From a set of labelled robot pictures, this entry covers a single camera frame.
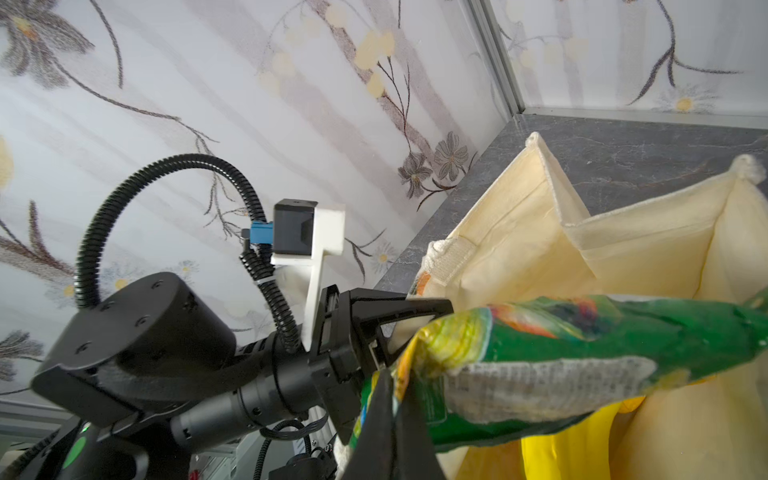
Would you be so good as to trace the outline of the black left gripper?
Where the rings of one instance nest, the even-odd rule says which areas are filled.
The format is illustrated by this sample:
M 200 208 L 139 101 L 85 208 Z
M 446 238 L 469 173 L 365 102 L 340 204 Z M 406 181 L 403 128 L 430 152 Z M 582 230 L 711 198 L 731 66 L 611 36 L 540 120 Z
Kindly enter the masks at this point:
M 408 299 L 405 294 L 356 288 L 322 290 L 315 316 L 308 366 L 337 438 L 350 442 L 361 410 L 363 383 L 375 360 L 395 360 L 383 326 L 419 317 L 430 321 L 453 312 L 448 299 Z

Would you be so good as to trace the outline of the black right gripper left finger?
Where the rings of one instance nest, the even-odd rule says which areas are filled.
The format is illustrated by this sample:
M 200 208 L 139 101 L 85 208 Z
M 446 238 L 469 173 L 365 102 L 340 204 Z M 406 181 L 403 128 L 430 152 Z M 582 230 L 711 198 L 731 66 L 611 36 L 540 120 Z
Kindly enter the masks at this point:
M 357 445 L 345 467 L 343 480 L 387 480 L 393 472 L 393 379 L 378 377 Z

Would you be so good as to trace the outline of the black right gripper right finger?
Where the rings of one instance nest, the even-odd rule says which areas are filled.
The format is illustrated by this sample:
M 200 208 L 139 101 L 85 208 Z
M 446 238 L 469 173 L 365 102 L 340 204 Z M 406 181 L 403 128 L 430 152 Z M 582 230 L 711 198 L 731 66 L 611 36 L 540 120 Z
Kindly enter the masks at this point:
M 416 390 L 409 386 L 395 417 L 395 470 L 398 479 L 445 480 Z

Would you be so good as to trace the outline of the green snack bag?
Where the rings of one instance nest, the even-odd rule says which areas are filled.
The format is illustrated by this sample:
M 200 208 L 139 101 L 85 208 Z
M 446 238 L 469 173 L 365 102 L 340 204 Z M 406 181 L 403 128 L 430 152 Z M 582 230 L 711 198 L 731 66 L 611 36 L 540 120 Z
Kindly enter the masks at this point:
M 440 452 L 569 428 L 599 409 L 748 363 L 767 348 L 767 295 L 743 303 L 588 295 L 456 312 L 411 339 L 391 375 Z

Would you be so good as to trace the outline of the yellow banana bunch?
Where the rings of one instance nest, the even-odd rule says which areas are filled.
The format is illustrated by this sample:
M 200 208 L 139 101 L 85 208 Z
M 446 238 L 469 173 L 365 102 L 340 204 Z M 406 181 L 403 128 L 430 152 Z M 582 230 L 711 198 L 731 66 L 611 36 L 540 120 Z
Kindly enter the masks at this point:
M 559 433 L 521 441 L 527 479 L 610 479 L 611 452 L 645 397 L 604 407 Z

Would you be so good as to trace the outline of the cream floral tote bag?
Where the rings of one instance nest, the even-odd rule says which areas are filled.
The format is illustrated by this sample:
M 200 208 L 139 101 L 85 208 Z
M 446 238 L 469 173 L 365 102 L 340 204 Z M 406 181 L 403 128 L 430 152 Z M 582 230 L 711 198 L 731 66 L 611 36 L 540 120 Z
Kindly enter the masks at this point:
M 741 155 L 693 186 L 591 215 L 532 134 L 449 236 L 431 243 L 409 296 L 448 299 L 452 313 L 588 295 L 743 303 L 767 295 L 767 201 L 759 189 L 766 177 L 757 159 Z M 429 322 L 395 330 L 399 357 Z M 364 385 L 350 442 L 336 442 L 341 478 L 380 374 Z M 766 477 L 767 348 L 748 363 L 643 397 L 611 452 L 610 479 Z M 523 439 L 434 449 L 446 479 L 527 479 Z

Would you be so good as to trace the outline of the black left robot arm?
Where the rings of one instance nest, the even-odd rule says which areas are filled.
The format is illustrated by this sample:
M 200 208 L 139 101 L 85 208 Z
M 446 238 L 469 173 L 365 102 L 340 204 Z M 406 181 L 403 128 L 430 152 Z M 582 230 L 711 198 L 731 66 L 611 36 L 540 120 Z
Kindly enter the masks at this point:
M 191 169 L 227 179 L 252 222 L 240 260 L 276 329 L 246 346 L 178 274 L 100 293 L 102 253 L 121 213 L 155 181 Z M 313 202 L 284 200 L 268 221 L 250 182 L 220 158 L 182 154 L 138 170 L 88 226 L 76 264 L 77 313 L 31 382 L 70 418 L 2 477 L 185 479 L 194 455 L 251 433 L 309 443 L 333 426 L 348 440 L 364 382 L 397 357 L 383 327 L 453 308 L 445 299 L 320 288 L 322 258 L 342 241 L 342 229 Z

